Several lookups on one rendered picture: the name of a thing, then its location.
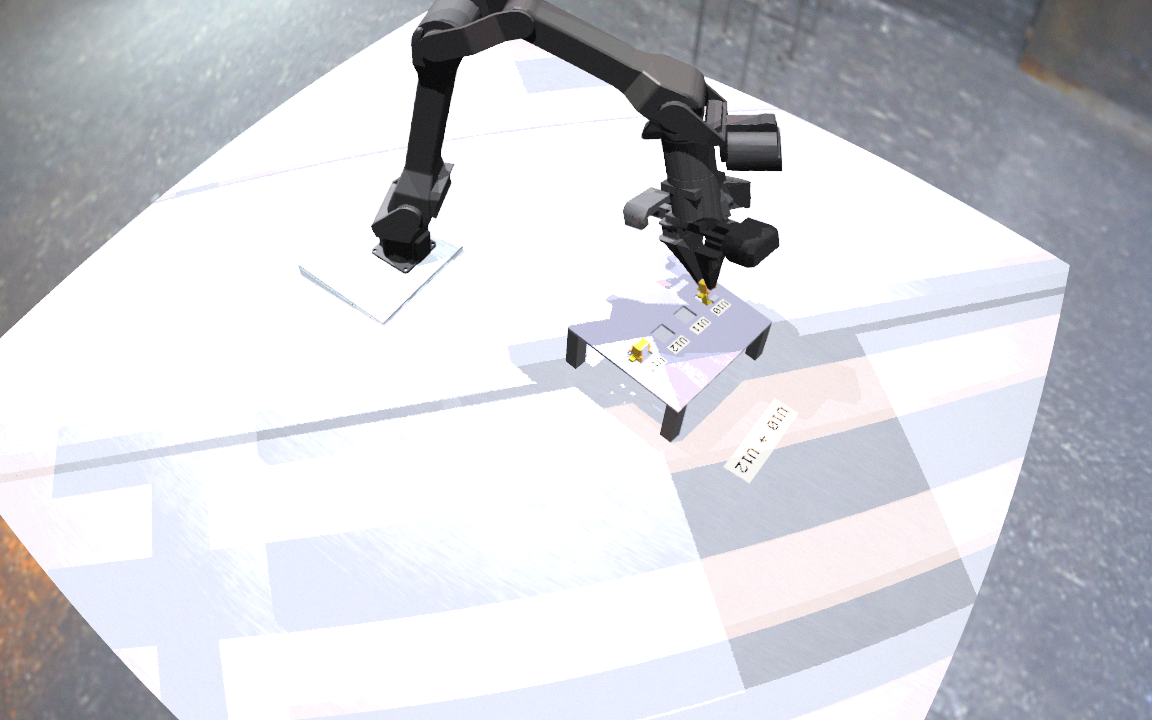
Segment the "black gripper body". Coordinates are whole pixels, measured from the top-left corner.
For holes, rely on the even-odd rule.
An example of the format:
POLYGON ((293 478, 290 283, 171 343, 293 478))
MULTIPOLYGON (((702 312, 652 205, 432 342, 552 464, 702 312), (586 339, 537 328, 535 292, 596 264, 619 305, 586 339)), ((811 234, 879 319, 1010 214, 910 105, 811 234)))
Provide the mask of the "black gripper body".
POLYGON ((780 233, 774 225, 748 217, 744 222, 730 218, 722 220, 721 183, 727 181, 722 170, 700 181, 679 181, 666 173, 659 188, 650 185, 634 199, 626 202, 626 225, 644 232, 647 217, 657 217, 664 236, 673 240, 690 232, 705 236, 705 247, 723 253, 728 262, 748 270, 768 258, 780 247, 780 233))

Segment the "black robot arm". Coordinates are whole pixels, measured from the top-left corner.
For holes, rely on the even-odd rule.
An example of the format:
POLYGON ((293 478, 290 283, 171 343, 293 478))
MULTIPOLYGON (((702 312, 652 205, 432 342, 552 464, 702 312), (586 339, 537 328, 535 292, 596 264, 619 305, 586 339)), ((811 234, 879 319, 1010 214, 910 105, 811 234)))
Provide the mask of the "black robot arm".
POLYGON ((776 115, 728 115, 723 96, 685 61, 635 50, 545 0, 435 0, 411 38, 419 81, 404 169, 370 225, 379 238, 372 255, 397 272, 410 273, 435 249, 429 223, 439 217, 450 190, 454 164, 442 159, 444 135, 463 56, 516 38, 626 94, 647 119, 641 138, 660 138, 669 177, 713 176, 717 146, 727 170, 783 172, 776 115))

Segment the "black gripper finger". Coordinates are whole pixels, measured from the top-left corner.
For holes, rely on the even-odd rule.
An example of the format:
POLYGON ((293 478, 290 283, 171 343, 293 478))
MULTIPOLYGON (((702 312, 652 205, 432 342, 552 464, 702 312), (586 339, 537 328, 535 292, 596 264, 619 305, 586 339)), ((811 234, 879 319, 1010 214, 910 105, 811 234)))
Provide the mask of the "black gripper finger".
POLYGON ((702 281, 703 275, 694 251, 702 247, 703 237, 703 234, 692 232, 684 234, 684 237, 680 240, 669 238, 664 236, 664 234, 660 234, 658 237, 660 243, 666 243, 670 252, 675 253, 679 262, 685 266, 687 272, 689 272, 696 283, 702 281))
POLYGON ((710 291, 714 290, 718 276, 721 274, 723 253, 705 247, 705 243, 702 243, 702 247, 694 252, 696 259, 698 259, 705 285, 707 285, 710 291))

